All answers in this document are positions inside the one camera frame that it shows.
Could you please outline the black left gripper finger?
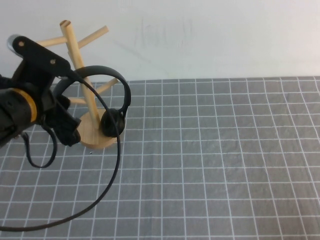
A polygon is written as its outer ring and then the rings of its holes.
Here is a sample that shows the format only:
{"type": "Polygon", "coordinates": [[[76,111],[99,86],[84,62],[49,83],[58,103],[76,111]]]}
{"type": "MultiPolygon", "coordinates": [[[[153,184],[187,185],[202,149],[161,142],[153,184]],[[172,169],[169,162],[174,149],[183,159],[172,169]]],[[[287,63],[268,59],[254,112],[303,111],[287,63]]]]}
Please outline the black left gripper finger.
{"type": "Polygon", "coordinates": [[[61,106],[67,111],[71,105],[71,101],[68,97],[64,95],[58,96],[58,102],[61,104],[61,106]]]}
{"type": "Polygon", "coordinates": [[[46,114],[46,125],[55,131],[75,132],[80,124],[62,105],[56,105],[46,114]]]}

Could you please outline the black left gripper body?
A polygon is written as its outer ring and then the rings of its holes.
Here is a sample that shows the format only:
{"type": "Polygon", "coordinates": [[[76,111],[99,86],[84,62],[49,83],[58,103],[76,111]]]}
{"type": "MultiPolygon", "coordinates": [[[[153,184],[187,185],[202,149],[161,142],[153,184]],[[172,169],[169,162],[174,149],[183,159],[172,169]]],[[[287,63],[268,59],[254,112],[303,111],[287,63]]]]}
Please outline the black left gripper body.
{"type": "Polygon", "coordinates": [[[54,76],[22,60],[12,76],[13,89],[25,97],[30,108],[30,120],[39,121],[53,111],[56,100],[50,90],[54,76]]]}

